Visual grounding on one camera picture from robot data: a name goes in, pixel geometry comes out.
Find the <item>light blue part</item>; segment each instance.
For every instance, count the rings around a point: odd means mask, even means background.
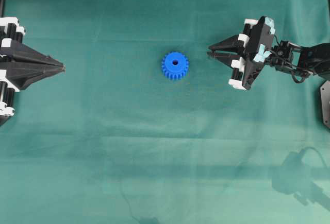
[[[270,34],[273,35],[275,34],[275,23],[274,23],[274,20],[269,18],[269,17],[266,17],[265,18],[265,24],[270,26]]]
[[[259,52],[258,54],[254,57],[253,61],[255,62],[264,62],[265,58],[269,57],[272,53],[268,50],[265,51],[265,45],[260,44],[259,46]]]
[[[187,74],[189,67],[188,59],[179,52],[167,54],[161,63],[163,74],[174,80],[179,80]]]

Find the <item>table surface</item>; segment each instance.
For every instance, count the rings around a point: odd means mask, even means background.
[[[1,223],[327,222],[324,80],[267,67],[237,91],[206,55],[262,15],[279,39],[329,42],[327,0],[7,0],[5,15],[67,71],[17,94],[0,128]],[[174,50],[190,62],[176,82],[160,70]]]

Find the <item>gear teeth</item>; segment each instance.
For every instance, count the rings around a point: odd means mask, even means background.
[[[180,80],[186,76],[188,67],[189,62],[186,55],[177,51],[166,54],[161,60],[161,71],[171,80]]]

